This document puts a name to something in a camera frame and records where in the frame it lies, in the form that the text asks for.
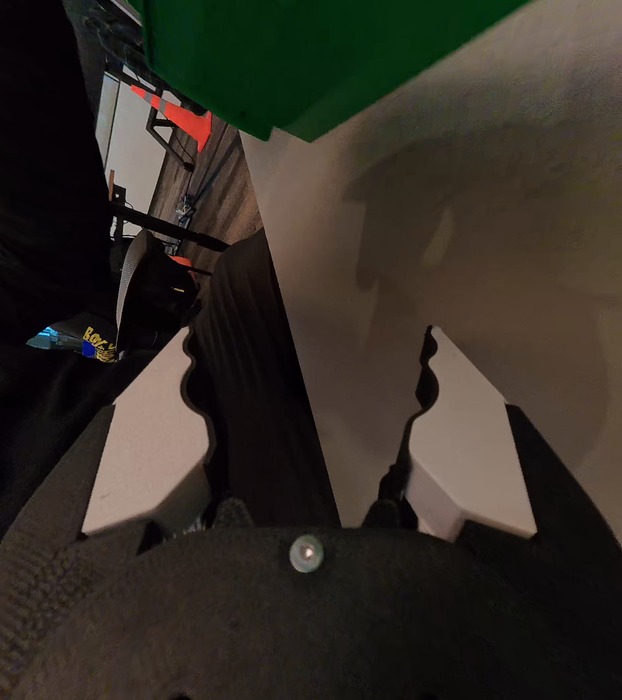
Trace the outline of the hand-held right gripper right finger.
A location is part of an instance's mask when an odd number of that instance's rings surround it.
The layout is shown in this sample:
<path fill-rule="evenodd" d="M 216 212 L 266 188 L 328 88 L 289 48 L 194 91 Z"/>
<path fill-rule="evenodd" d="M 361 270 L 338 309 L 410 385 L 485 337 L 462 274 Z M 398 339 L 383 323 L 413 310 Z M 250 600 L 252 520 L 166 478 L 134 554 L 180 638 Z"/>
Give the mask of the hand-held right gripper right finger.
<path fill-rule="evenodd" d="M 537 526 L 506 399 L 437 326 L 420 353 L 419 410 L 379 500 L 422 532 L 455 541 L 468 521 L 529 539 Z"/>

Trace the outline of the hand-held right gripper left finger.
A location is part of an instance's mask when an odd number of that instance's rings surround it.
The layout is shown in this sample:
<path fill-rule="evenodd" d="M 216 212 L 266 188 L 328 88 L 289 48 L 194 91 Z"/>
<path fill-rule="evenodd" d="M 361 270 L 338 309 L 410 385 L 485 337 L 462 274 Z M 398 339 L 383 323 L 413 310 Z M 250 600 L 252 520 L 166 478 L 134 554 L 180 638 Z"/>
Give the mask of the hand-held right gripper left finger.
<path fill-rule="evenodd" d="M 186 397 L 195 360 L 183 328 L 115 399 L 82 524 L 86 536 L 152 521 L 165 536 L 201 528 L 211 502 L 205 465 L 216 446 Z"/>

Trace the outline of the green plastic bin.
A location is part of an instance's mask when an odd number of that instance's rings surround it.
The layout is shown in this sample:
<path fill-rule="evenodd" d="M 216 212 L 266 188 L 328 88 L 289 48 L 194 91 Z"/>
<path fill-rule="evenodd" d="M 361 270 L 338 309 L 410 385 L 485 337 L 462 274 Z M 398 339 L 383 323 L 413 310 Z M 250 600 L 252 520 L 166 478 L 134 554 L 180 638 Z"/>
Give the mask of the green plastic bin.
<path fill-rule="evenodd" d="M 149 69 L 241 132 L 311 142 L 526 1 L 130 1 Z"/>

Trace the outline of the black mesh office chair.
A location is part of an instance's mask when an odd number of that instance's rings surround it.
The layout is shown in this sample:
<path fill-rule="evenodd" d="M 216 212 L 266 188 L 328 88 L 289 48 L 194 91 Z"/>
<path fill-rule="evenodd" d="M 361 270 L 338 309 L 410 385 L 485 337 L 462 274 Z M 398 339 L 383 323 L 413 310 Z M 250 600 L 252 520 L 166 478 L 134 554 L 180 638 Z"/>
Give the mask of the black mesh office chair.
<path fill-rule="evenodd" d="M 141 230 L 128 247 L 116 304 L 116 352 L 158 352 L 187 328 L 199 310 L 201 286 L 188 260 L 166 254 Z"/>

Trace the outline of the black metal bar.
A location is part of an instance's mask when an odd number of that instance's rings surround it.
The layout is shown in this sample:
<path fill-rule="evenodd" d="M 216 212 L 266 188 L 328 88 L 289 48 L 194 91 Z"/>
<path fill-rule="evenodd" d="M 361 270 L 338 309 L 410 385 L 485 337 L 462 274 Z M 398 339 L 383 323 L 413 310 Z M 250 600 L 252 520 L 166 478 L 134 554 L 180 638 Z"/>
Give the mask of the black metal bar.
<path fill-rule="evenodd" d="M 218 253 L 224 252 L 229 247 L 229 244 L 225 241 L 218 240 L 217 238 L 214 238 L 208 234 L 191 231 L 187 228 L 180 227 L 174 223 L 169 223 L 148 214 L 144 214 L 116 202 L 110 202 L 109 205 L 112 211 L 112 216 L 115 219 L 124 220 L 125 222 L 137 225 L 142 229 L 162 234 L 175 240 L 190 241 L 203 249 L 212 250 Z"/>

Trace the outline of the orange traffic cone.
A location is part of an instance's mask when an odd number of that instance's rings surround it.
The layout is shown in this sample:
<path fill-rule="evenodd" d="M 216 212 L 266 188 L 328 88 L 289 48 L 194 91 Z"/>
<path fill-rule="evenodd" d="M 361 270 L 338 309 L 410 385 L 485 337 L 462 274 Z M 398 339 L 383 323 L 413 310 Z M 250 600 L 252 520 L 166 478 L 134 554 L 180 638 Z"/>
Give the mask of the orange traffic cone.
<path fill-rule="evenodd" d="M 163 148 L 168 149 L 169 144 L 156 132 L 155 129 L 157 126 L 181 129 L 194 139 L 197 145 L 197 152 L 202 152 L 211 135 L 212 114 L 210 112 L 198 116 L 192 111 L 182 106 L 177 106 L 154 92 L 145 90 L 137 85 L 131 85 L 131 92 L 135 93 L 149 104 L 150 112 L 147 119 L 146 131 L 157 140 Z"/>

